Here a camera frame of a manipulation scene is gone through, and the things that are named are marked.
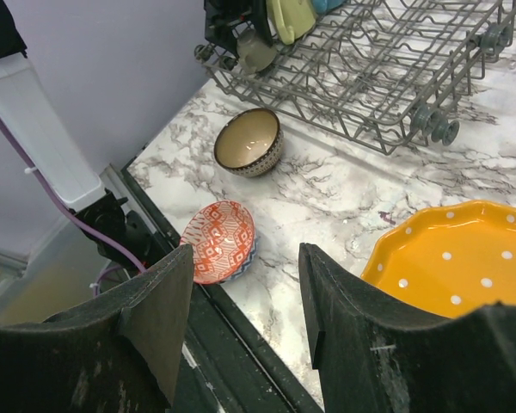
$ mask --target white marble surface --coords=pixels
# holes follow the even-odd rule
[[[130,172],[179,232],[216,200],[237,200],[251,211],[258,256],[246,275],[223,287],[321,403],[307,348],[298,245],[316,243],[360,274],[376,241],[419,209],[473,199],[516,207],[516,40],[461,102],[461,132],[447,148],[399,148],[385,157],[281,116],[280,164],[245,179],[217,166],[212,147],[222,126],[247,108],[209,82]]]

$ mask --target cup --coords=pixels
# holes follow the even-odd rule
[[[267,12],[283,43],[291,45],[316,24],[311,0],[267,0]]]
[[[268,46],[253,28],[248,28],[237,38],[239,64],[248,73],[266,69],[277,56],[275,46]]]
[[[346,0],[312,0],[313,7],[320,15],[341,6]]]

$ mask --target yellow scalloped plate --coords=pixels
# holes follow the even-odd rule
[[[377,241],[361,278],[445,317],[516,305],[516,208],[473,200],[423,209]]]

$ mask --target speckled cream bowl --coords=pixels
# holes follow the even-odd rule
[[[283,131],[277,115],[265,108],[242,112],[224,126],[214,158],[232,174],[251,177],[268,172],[280,160]]]

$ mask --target bowl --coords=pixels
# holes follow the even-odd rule
[[[242,112],[219,133],[214,158],[225,170],[238,176],[268,172],[281,158],[283,131],[277,115],[265,108]]]
[[[473,200],[420,210],[378,240],[361,278],[443,317],[516,305],[516,208]]]
[[[256,254],[255,224],[247,208],[233,200],[221,200],[189,221],[180,245],[185,243],[193,246],[194,282],[234,280]]]

